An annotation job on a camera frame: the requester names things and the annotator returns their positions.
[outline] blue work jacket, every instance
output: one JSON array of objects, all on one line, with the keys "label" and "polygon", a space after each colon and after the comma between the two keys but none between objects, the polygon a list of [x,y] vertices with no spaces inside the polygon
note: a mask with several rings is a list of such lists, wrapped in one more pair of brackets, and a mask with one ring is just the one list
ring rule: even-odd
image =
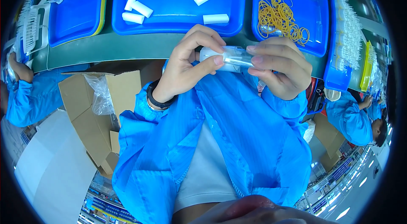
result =
[{"label": "blue work jacket", "polygon": [[112,183],[124,207],[143,224],[171,223],[205,118],[239,197],[260,194],[293,206],[307,188],[311,151],[302,138],[305,92],[290,101],[246,73],[218,71],[180,94],[165,111],[152,110],[145,85],[134,111],[120,115],[120,158]]},{"label": "blue work jacket", "polygon": [[88,68],[89,64],[61,67],[39,72],[34,76],[32,83],[19,80],[13,86],[10,85],[6,119],[17,127],[32,125],[44,119],[64,104],[58,83],[72,75],[61,75],[61,73]]},{"label": "blue work jacket", "polygon": [[354,145],[367,145],[373,140],[372,122],[350,92],[341,93],[337,101],[326,99],[326,115],[342,135]]}]

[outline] worker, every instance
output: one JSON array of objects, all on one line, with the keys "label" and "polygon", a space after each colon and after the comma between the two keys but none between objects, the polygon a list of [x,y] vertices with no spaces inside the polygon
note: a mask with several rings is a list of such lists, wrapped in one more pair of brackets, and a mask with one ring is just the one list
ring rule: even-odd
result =
[{"label": "worker", "polygon": [[238,200],[222,202],[194,221],[195,212],[190,211],[182,220],[176,219],[173,224],[335,224],[316,217],[306,211],[292,207],[276,205],[260,195],[247,196]]},{"label": "worker", "polygon": [[61,75],[62,72],[89,68],[89,64],[79,64],[34,75],[27,65],[16,61],[14,52],[8,61],[15,73],[16,84],[7,85],[1,81],[1,118],[5,115],[17,127],[39,122],[64,104],[58,83],[71,75]]},{"label": "worker", "polygon": [[[311,151],[301,121],[311,64],[283,37],[248,46],[256,68],[243,73],[216,71],[221,55],[195,61],[198,46],[221,54],[224,45],[216,31],[191,28],[161,79],[135,96],[134,111],[120,115],[112,184],[142,223],[169,224],[190,206],[198,207],[197,217],[207,203],[249,195],[293,206],[307,188]],[[261,96],[258,79],[267,85]]]},{"label": "worker", "polygon": [[374,141],[381,147],[387,134],[387,113],[380,110],[380,104],[371,95],[362,101],[357,91],[349,89],[337,101],[327,99],[326,115],[350,143],[367,145]]}]

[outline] black wristband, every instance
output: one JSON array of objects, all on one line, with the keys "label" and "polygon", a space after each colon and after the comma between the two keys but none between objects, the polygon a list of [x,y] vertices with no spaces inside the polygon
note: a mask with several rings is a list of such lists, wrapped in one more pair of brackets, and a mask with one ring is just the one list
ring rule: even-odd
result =
[{"label": "black wristband", "polygon": [[172,99],[169,101],[166,101],[164,103],[158,102],[153,98],[153,91],[157,87],[158,82],[160,82],[160,79],[152,82],[149,87],[147,87],[147,98],[150,100],[151,104],[154,106],[159,107],[160,109],[167,108],[171,106],[171,104],[177,99],[178,95],[175,95]]}]

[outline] cardboard box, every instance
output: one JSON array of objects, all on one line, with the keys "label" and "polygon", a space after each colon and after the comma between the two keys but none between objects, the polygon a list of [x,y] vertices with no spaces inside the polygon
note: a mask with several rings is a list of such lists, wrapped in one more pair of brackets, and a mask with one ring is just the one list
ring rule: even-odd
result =
[{"label": "cardboard box", "polygon": [[161,77],[165,60],[129,60],[102,62],[85,71],[67,72],[73,76],[59,83],[64,106],[72,125],[89,156],[103,176],[111,178],[117,164],[112,152],[110,115],[95,115],[92,111],[94,91],[83,74],[106,75],[117,117],[124,110],[134,110],[135,95],[145,84]]},{"label": "cardboard box", "polygon": [[331,169],[338,163],[338,161],[341,159],[342,153],[337,150],[335,153],[335,156],[329,157],[328,153],[325,152],[324,155],[321,156],[319,159],[319,162],[322,164],[322,166],[325,168],[325,170],[331,171]]},{"label": "cardboard box", "polygon": [[346,140],[332,124],[328,122],[328,118],[320,113],[315,114],[313,118],[315,122],[314,135],[321,141],[330,158],[337,157],[337,150]]},{"label": "cardboard box", "polygon": [[119,133],[110,131],[110,141],[112,143],[112,152],[120,153]]}]

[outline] white shirt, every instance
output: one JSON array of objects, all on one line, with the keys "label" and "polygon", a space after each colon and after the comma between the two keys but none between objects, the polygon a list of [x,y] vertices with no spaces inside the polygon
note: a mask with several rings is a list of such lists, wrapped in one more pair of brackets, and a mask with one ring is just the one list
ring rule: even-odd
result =
[{"label": "white shirt", "polygon": [[236,199],[238,196],[227,172],[221,149],[205,119],[188,172],[181,182],[174,212],[191,205]]}]

